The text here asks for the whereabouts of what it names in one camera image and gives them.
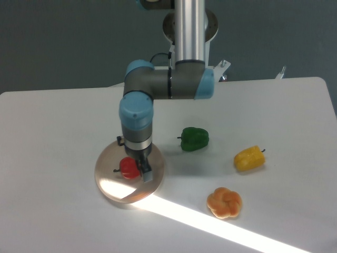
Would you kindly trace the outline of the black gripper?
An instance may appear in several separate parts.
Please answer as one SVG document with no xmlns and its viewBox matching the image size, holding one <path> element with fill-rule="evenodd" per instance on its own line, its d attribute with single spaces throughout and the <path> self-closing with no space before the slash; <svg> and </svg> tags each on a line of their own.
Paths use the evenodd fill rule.
<svg viewBox="0 0 337 253">
<path fill-rule="evenodd" d="M 136 161 L 136 165 L 147 183 L 153 180 L 153 171 L 148 161 L 148 156 L 152 152 L 151 135 L 128 135 L 116 137 L 118 146 L 123 146 L 126 154 Z"/>
</svg>

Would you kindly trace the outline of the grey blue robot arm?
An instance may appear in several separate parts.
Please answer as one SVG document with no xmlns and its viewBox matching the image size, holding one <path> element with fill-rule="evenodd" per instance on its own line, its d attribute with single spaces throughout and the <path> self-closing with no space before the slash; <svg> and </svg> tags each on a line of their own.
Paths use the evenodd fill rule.
<svg viewBox="0 0 337 253">
<path fill-rule="evenodd" d="M 124 78 L 119 116 L 125 151 L 135 159 L 144 182 L 153 180 L 147 160 L 152 151 L 153 101 L 209 99 L 214 72 L 206 66 L 204 1 L 137 1 L 145 10 L 174 11 L 174 68 L 158 70 L 145 60 L 131 62 Z"/>
</svg>

